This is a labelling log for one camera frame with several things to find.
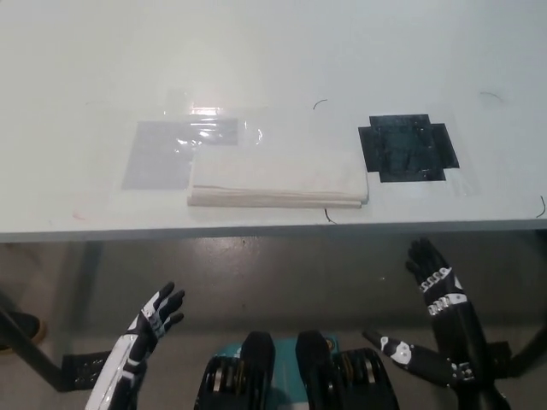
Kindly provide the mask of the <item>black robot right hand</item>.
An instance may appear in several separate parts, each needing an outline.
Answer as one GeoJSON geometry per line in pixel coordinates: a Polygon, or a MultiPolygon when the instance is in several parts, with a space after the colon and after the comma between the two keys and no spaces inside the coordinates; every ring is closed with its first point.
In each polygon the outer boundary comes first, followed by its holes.
{"type": "Polygon", "coordinates": [[[509,409],[495,385],[495,363],[478,315],[453,266],[426,238],[411,243],[405,266],[423,296],[438,349],[370,329],[362,335],[395,366],[452,389],[460,409],[509,409]]]}

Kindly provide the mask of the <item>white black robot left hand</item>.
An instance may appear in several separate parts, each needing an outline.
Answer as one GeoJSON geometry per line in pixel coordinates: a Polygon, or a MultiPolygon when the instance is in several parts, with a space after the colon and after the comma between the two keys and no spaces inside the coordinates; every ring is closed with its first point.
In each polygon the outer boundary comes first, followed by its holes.
{"type": "Polygon", "coordinates": [[[117,339],[91,391],[87,409],[125,410],[138,407],[147,361],[159,341],[184,318],[185,292],[168,282],[138,311],[117,339]]]}

